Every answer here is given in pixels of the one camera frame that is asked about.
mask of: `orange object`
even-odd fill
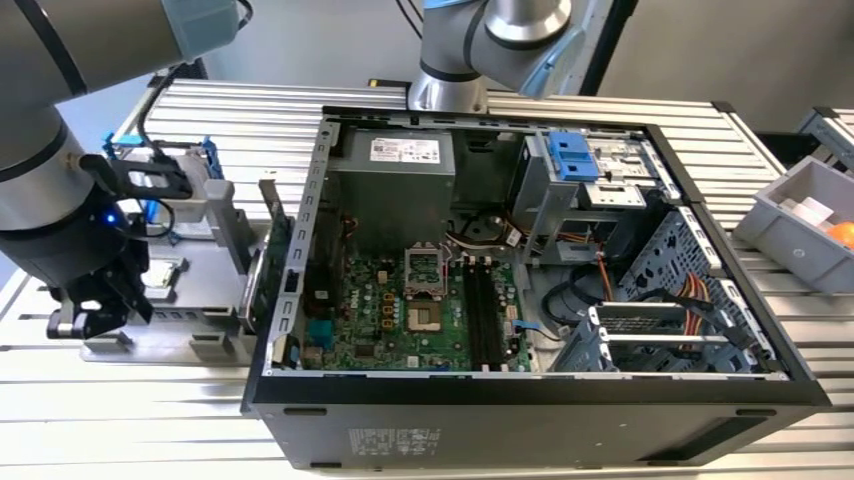
[[[854,248],[854,222],[844,222],[830,227],[827,235],[846,247]]]

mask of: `green circuit board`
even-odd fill
[[[332,348],[323,352],[321,365],[309,364],[307,368],[471,371],[461,264],[447,268],[445,295],[435,301],[421,297],[407,300],[403,262],[403,257],[348,259],[343,305],[332,322]],[[496,266],[491,277],[496,303],[504,302],[504,306],[496,305],[503,333],[506,305],[520,310],[518,298],[510,292],[515,286],[508,265]],[[502,338],[507,351],[511,340],[506,335]],[[507,368],[530,371],[524,338],[515,338],[520,349],[507,356]]]

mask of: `power supply label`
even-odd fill
[[[432,456],[440,428],[351,428],[349,445],[359,456]]]
[[[439,140],[375,138],[371,141],[371,161],[439,164]]]

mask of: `gray wall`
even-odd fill
[[[574,1],[576,18],[583,18],[591,3],[595,15],[570,89],[576,90],[583,80],[611,1]],[[252,0],[252,4],[252,23],[229,46],[204,57],[212,79],[325,87],[364,87],[371,78],[415,79],[420,41],[393,0]]]
[[[854,1],[640,0],[599,92],[727,100],[758,130],[854,106]]]

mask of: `barcode label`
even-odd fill
[[[439,164],[439,140],[375,138],[371,141],[371,161]]]

